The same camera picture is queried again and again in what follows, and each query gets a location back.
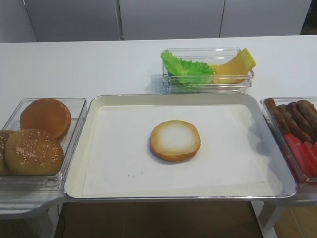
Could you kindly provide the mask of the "clear bun container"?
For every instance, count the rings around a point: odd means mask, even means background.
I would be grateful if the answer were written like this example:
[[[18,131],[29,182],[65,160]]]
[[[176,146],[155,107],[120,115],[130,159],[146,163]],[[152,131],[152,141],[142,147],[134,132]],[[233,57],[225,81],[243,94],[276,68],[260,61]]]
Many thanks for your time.
[[[20,115],[24,109],[35,100],[40,98],[23,99],[2,130],[13,130],[15,132],[22,130],[20,128]],[[84,98],[56,98],[64,103],[71,112],[71,124],[66,136],[58,140],[64,152],[63,163],[55,175],[0,175],[1,191],[52,191],[60,190],[67,176],[67,171],[76,148],[83,124],[87,115],[87,102]]]

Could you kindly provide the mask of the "plain bottom bun front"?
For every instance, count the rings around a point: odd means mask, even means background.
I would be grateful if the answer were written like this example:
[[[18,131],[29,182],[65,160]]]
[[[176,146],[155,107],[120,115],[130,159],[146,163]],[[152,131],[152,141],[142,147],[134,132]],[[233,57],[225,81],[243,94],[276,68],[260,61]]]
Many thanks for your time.
[[[150,136],[150,150],[159,159],[179,162],[192,158],[201,146],[197,128],[186,121],[169,120],[158,124]]]

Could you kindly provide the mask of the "clear lettuce cheese container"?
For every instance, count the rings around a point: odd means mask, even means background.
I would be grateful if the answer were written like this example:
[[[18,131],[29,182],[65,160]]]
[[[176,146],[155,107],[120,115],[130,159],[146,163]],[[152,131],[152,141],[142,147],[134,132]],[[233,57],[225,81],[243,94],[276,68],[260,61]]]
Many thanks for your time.
[[[167,49],[178,58],[211,64],[224,64],[237,56],[242,49],[237,47],[227,48],[179,48]],[[163,65],[163,87],[171,94],[185,93],[244,93],[252,86],[253,69],[244,76],[212,76],[212,84],[207,85],[181,85],[172,82],[172,77],[167,74]]]

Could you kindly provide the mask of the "brown patty front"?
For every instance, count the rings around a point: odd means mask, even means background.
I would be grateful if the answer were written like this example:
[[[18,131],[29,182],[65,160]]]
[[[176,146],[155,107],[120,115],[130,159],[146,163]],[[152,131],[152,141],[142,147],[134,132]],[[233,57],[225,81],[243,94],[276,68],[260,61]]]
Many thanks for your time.
[[[307,100],[299,100],[297,107],[304,116],[308,124],[313,128],[314,138],[317,139],[317,110],[314,105]]]

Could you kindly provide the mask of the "red tomato slice front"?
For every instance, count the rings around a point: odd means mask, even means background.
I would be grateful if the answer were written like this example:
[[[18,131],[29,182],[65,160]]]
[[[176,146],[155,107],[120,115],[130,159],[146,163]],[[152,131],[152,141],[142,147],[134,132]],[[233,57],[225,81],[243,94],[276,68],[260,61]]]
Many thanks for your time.
[[[311,174],[313,177],[316,177],[317,176],[317,157],[314,154],[313,145],[306,141],[303,143],[303,148],[307,156]]]

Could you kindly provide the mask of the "sesame bun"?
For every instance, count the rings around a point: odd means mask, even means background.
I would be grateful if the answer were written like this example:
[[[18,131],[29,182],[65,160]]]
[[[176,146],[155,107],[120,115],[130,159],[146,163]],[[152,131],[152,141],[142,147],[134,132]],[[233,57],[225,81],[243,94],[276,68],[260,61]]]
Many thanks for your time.
[[[5,143],[7,142],[8,138],[14,133],[15,131],[13,130],[0,131],[0,174],[1,175],[9,174],[9,170],[4,159],[4,149],[5,149]]]
[[[39,129],[23,129],[6,141],[4,159],[13,175],[55,175],[64,152],[60,142]]]

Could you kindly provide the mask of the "orange cheese slice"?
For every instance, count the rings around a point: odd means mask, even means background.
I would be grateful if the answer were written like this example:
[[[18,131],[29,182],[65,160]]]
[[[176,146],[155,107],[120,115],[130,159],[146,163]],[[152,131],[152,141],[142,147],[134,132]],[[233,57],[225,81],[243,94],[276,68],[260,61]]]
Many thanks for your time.
[[[224,64],[211,64],[210,65],[213,70],[214,74],[218,76],[244,76],[248,74],[243,74],[241,72],[240,66],[240,57],[239,54],[231,59],[229,62]]]

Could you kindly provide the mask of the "brown patty rear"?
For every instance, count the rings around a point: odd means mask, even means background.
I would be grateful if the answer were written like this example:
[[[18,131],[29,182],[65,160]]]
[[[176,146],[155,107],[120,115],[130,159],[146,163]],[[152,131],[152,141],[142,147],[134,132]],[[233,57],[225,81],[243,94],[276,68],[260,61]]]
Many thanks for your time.
[[[286,123],[286,120],[284,119],[283,115],[279,112],[277,105],[273,98],[266,98],[264,100],[266,107],[270,111],[270,113],[273,115],[277,126],[279,127],[281,133],[283,135],[289,134],[291,131]]]

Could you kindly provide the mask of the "red tomato slice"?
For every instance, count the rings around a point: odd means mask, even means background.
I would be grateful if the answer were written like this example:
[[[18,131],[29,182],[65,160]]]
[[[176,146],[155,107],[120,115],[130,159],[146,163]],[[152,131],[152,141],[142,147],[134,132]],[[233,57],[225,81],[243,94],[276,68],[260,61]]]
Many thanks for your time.
[[[314,154],[313,145],[306,141],[303,143],[303,148],[307,156],[311,174],[313,177],[316,177],[317,176],[317,157]]]
[[[309,178],[317,176],[317,168],[312,164],[307,150],[304,148],[300,139],[289,133],[284,135],[284,138],[290,147],[299,167],[303,174]]]

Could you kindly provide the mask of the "plain bun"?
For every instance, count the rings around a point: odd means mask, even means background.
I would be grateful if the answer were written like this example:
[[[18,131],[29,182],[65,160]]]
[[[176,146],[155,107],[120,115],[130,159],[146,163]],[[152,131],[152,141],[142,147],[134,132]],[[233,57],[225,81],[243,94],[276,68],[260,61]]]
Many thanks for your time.
[[[150,136],[150,150],[159,159],[179,162],[192,158],[201,146],[197,128],[186,121],[169,120],[158,124]]]
[[[71,112],[59,100],[42,98],[28,105],[20,115],[21,129],[39,129],[61,140],[70,128]]]

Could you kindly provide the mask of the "brown patty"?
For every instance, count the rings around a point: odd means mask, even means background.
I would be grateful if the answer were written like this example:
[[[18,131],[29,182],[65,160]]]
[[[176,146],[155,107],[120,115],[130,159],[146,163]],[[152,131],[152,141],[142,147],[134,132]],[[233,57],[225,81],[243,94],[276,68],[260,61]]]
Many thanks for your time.
[[[314,143],[317,141],[317,131],[309,124],[306,118],[299,111],[297,103],[291,102],[287,105],[290,114],[292,115],[294,121],[304,131],[307,135],[310,136],[310,142]]]
[[[286,123],[286,120],[284,119],[283,115],[279,112],[277,105],[273,98],[266,98],[264,100],[266,107],[270,111],[270,113],[273,115],[277,126],[279,127],[281,133],[283,135],[289,134],[291,131]]]
[[[287,106],[285,104],[282,104],[277,106],[277,108],[279,112],[282,114],[282,116],[284,117],[286,124],[288,125],[290,129],[290,132],[295,137],[299,138],[301,142],[305,142],[305,141],[311,142],[311,137],[297,125],[292,115],[288,111]]]
[[[313,128],[314,138],[317,139],[317,110],[314,105],[307,100],[299,100],[297,107],[304,116],[308,124]]]

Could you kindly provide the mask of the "green lettuce leaf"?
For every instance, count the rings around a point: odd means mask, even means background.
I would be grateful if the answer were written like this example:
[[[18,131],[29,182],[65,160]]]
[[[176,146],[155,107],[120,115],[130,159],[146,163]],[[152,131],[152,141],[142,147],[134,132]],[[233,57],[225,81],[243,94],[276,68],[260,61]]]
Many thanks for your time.
[[[215,72],[209,64],[178,58],[169,50],[163,51],[160,56],[173,83],[181,85],[212,84],[212,76],[215,75]]]

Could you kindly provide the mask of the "sesame top bun front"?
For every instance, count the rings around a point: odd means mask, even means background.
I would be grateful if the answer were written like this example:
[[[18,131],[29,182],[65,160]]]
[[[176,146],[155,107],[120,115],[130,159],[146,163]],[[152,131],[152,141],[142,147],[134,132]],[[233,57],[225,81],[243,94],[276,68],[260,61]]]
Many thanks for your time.
[[[39,129],[23,129],[6,141],[4,159],[13,175],[55,175],[64,152],[60,142]]]

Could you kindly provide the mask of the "clear patty tomato container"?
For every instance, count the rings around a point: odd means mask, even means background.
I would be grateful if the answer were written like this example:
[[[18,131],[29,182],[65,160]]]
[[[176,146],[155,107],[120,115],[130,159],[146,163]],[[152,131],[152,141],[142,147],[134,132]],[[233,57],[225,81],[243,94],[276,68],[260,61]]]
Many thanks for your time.
[[[315,109],[317,109],[316,97],[275,97],[273,99],[277,106],[282,104],[285,104],[287,106],[291,102],[297,103],[299,100],[307,100],[314,105]],[[264,110],[264,117],[267,120],[267,123],[269,124],[272,134],[274,135],[275,140],[278,146],[280,147],[280,150],[282,151],[284,159],[295,178],[295,181],[297,183],[297,191],[299,193],[316,193],[317,177],[309,178],[303,174],[290,147],[288,146],[284,138],[284,135],[281,133],[279,127],[277,126],[273,115],[270,113],[270,111],[266,107],[264,100],[261,100],[261,105]],[[309,142],[309,143],[313,145],[314,154],[317,156],[317,142],[314,142],[314,143]]]

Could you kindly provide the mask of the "sesame top bun rear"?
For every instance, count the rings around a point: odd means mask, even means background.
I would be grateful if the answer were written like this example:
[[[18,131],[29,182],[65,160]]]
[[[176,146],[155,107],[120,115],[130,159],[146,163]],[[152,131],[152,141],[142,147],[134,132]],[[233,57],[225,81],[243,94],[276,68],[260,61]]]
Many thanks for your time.
[[[4,149],[5,149],[5,143],[7,142],[8,138],[14,133],[15,131],[13,130],[0,131],[0,174],[1,175],[9,174],[9,170],[4,159]]]

